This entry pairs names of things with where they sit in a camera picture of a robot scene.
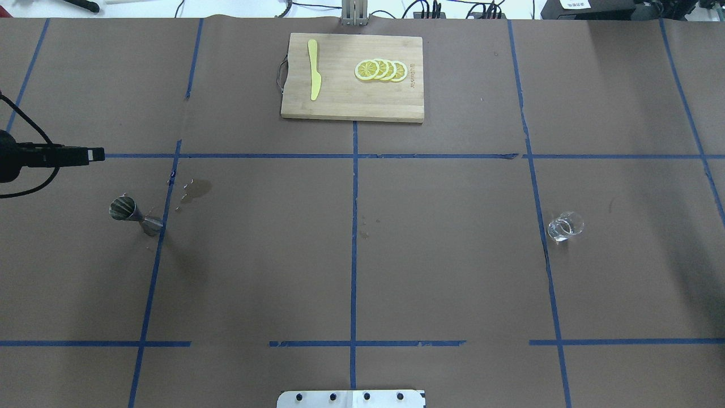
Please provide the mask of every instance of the yellow knife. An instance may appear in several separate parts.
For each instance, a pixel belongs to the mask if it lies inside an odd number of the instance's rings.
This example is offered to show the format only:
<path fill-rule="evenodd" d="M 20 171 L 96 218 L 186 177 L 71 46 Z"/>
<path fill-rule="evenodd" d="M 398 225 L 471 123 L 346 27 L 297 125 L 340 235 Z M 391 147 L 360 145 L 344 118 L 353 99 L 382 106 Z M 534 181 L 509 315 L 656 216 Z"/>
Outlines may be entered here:
<path fill-rule="evenodd" d="M 307 42 L 307 50 L 310 53 L 310 71 L 312 72 L 312 92 L 310 99 L 316 100 L 322 86 L 322 75 L 317 71 L 317 40 L 310 39 Z"/>

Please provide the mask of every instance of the cutting board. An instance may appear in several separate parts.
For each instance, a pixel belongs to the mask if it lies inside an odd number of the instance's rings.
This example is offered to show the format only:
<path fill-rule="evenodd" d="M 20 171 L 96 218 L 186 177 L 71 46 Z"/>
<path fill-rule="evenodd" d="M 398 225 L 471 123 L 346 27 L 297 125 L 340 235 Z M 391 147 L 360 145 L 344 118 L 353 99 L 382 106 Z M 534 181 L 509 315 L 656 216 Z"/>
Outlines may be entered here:
<path fill-rule="evenodd" d="M 307 41 L 318 42 L 318 72 L 322 86 L 310 99 L 310 54 Z M 362 60 L 384 58 L 408 66 L 401 82 L 361 81 L 355 66 Z M 282 117 L 422 123 L 423 39 L 421 37 L 292 33 L 289 71 L 282 94 Z"/>

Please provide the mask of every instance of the jigger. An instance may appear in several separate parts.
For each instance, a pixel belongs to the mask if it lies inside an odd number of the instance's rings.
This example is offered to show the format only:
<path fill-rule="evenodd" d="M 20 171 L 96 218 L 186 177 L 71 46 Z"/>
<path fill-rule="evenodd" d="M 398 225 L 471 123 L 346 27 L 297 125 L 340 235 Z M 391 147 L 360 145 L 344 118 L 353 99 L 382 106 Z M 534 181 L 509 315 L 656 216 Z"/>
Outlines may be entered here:
<path fill-rule="evenodd" d="M 161 222 L 160 219 L 145 216 L 141 210 L 138 209 L 136 201 L 125 195 L 113 200 L 108 212 L 114 220 L 137 221 L 146 235 L 149 235 L 150 237 L 158 235 L 161 228 L 164 226 L 164 223 Z"/>

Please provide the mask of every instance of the lemon slice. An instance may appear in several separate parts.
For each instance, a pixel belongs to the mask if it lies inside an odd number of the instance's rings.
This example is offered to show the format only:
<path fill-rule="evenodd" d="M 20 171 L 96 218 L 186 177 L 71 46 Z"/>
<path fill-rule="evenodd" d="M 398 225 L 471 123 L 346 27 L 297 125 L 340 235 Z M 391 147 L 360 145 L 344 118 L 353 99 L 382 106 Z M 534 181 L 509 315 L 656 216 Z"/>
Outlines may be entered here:
<path fill-rule="evenodd" d="M 391 61 L 391 64 L 395 65 L 396 71 L 395 76 L 390 80 L 391 82 L 400 82 L 407 77 L 407 65 L 400 61 Z"/>
<path fill-rule="evenodd" d="M 355 67 L 355 76 L 361 81 L 369 81 L 378 75 L 380 65 L 375 60 L 362 60 Z"/>
<path fill-rule="evenodd" d="M 388 75 L 384 76 L 383 78 L 380 78 L 381 81 L 390 81 L 391 79 L 395 78 L 395 74 L 398 72 L 398 66 L 395 65 L 392 61 L 385 60 L 388 65 L 392 68 L 390 72 L 388 72 Z"/>
<path fill-rule="evenodd" d="M 375 76 L 375 79 L 380 79 L 383 77 L 388 76 L 388 73 L 391 71 L 391 65 L 390 61 L 383 60 L 382 58 L 375 58 L 373 61 L 378 63 L 378 66 L 380 67 L 378 69 L 378 75 Z"/>

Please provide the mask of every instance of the clear glass cup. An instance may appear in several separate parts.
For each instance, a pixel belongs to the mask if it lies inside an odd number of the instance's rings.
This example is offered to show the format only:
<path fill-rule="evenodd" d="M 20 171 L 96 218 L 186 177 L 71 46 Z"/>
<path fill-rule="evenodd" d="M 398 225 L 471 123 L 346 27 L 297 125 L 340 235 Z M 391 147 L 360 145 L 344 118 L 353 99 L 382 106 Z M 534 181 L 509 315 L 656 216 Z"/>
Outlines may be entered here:
<path fill-rule="evenodd" d="M 584 220 L 573 211 L 564 211 L 549 223 L 547 233 L 556 242 L 566 241 L 584 231 Z"/>

